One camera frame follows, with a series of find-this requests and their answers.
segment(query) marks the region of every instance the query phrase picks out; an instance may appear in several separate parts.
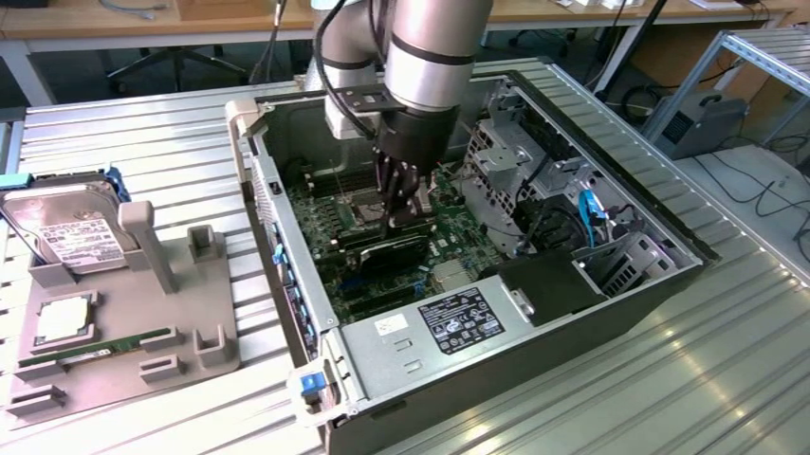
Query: robotic arm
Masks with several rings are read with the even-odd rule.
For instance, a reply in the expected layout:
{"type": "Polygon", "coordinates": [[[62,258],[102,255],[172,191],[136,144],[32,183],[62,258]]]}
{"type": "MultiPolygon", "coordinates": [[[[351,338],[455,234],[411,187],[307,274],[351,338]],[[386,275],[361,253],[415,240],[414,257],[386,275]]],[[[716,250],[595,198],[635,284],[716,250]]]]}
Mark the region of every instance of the robotic arm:
{"type": "Polygon", "coordinates": [[[397,0],[391,6],[386,0],[314,0],[313,6],[321,16],[315,59],[331,95],[327,123],[337,138],[362,134],[375,141],[383,222],[395,227],[417,206],[411,198],[447,150],[493,0],[397,0]],[[391,24],[383,39],[375,36],[379,23],[391,24]],[[377,99],[385,108],[359,113],[362,102],[350,105],[335,89],[377,82],[379,41],[387,41],[377,99]]]}

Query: sticker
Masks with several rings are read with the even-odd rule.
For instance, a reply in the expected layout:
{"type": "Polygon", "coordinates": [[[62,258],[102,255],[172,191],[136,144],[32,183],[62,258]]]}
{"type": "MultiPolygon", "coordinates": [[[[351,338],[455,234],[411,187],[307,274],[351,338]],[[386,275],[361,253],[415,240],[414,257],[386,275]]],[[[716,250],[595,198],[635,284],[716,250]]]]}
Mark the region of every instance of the sticker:
{"type": "Polygon", "coordinates": [[[447,355],[506,332],[477,287],[421,306],[419,313],[447,355]]]}
{"type": "Polygon", "coordinates": [[[67,266],[100,264],[124,258],[106,219],[43,226],[39,232],[67,266]]]}
{"type": "Polygon", "coordinates": [[[403,330],[407,327],[406,315],[401,313],[390,318],[375,321],[375,327],[378,327],[381,337],[393,334],[398,330],[403,330]]]}

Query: aluminum profile table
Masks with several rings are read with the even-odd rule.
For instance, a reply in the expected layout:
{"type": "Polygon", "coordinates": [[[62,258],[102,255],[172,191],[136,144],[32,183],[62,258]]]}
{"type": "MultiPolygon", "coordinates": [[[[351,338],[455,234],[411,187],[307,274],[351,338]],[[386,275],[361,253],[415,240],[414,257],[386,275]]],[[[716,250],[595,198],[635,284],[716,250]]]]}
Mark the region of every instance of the aluminum profile table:
{"type": "MultiPolygon", "coordinates": [[[[806,452],[810,296],[800,280],[555,66],[522,60],[479,64],[477,71],[505,69],[523,72],[724,260],[627,335],[383,453],[806,452]]],[[[4,454],[52,453],[55,445],[60,453],[323,451],[317,432],[295,423],[286,398],[290,358],[235,197],[222,109],[239,96],[297,89],[283,83],[30,110],[22,171],[80,170],[112,159],[135,197],[156,202],[160,236],[194,223],[227,231],[244,367],[187,388],[0,432],[4,454]]],[[[8,384],[27,277],[18,264],[22,244],[11,238],[6,247],[0,381],[8,384]]]]}
{"type": "Polygon", "coordinates": [[[732,51],[741,59],[754,64],[772,76],[785,82],[802,95],[786,116],[769,134],[770,140],[801,111],[810,97],[810,29],[804,27],[758,30],[722,31],[706,48],[683,84],[661,109],[655,111],[645,125],[645,137],[654,142],[670,124],[681,103],[693,92],[700,78],[712,66],[722,49],[732,51]]]}

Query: hard drive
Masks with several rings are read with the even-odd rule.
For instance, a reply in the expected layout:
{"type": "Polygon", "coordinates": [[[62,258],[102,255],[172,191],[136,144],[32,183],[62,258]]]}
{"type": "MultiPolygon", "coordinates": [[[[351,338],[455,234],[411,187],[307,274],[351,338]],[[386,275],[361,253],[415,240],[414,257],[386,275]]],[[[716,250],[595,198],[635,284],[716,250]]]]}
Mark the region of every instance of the hard drive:
{"type": "Polygon", "coordinates": [[[135,238],[118,225],[119,205],[128,201],[115,168],[0,179],[0,215],[38,264],[63,263],[80,275],[126,266],[124,252],[138,249],[135,238]]]}

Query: metal frame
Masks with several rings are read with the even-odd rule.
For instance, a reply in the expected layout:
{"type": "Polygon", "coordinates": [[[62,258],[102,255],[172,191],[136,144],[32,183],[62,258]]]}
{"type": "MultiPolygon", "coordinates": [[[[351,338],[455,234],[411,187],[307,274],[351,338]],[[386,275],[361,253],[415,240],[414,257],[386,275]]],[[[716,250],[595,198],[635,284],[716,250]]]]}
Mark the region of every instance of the metal frame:
{"type": "MultiPolygon", "coordinates": [[[[772,20],[765,25],[766,28],[776,25],[785,18],[785,12],[776,12],[772,20]]],[[[670,24],[702,24],[717,22],[742,22],[750,21],[748,10],[729,11],[728,15],[701,15],[659,17],[655,20],[657,25],[670,24]]],[[[625,57],[630,46],[631,37],[638,33],[638,28],[645,22],[645,18],[621,19],[618,26],[627,26],[626,37],[619,42],[619,47],[614,53],[609,67],[602,74],[598,90],[607,83],[618,62],[625,57]]],[[[553,21],[525,21],[487,24],[487,34],[498,30],[522,30],[522,29],[553,29],[553,28],[581,28],[581,27],[610,27],[613,17],[606,16],[599,19],[578,19],[573,14],[571,20],[553,21]]],[[[311,29],[285,29],[279,31],[279,41],[309,40],[313,38],[311,29]]],[[[99,37],[99,38],[63,38],[63,39],[26,39],[26,40],[0,40],[0,57],[6,60],[7,66],[19,84],[26,98],[32,106],[51,105],[55,103],[54,94],[48,88],[47,81],[42,78],[38,67],[32,62],[31,56],[36,52],[56,52],[70,50],[98,50],[98,49],[122,49],[134,47],[168,47],[168,46],[202,46],[211,44],[232,43],[256,43],[266,42],[270,37],[270,31],[234,31],[212,33],[187,33],[176,35],[144,35],[127,37],[99,37]]]]}
{"type": "MultiPolygon", "coordinates": [[[[675,116],[681,103],[683,103],[688,95],[698,86],[700,77],[709,66],[714,64],[722,49],[732,51],[746,62],[754,64],[766,73],[790,85],[805,97],[810,97],[810,57],[808,57],[810,33],[798,28],[725,30],[718,33],[709,48],[706,48],[704,55],[700,57],[698,64],[696,64],[675,94],[666,104],[663,104],[663,107],[653,114],[650,121],[645,125],[643,134],[650,142],[654,142],[661,137],[666,126],[675,116]]],[[[718,82],[717,87],[722,90],[726,85],[728,80],[724,78],[718,82]]],[[[789,112],[790,115],[794,116],[800,112],[804,103],[805,101],[797,103],[796,108],[789,112]]],[[[769,137],[773,137],[778,133],[789,121],[790,118],[784,118],[780,121],[776,131],[770,133],[769,137]]]]}

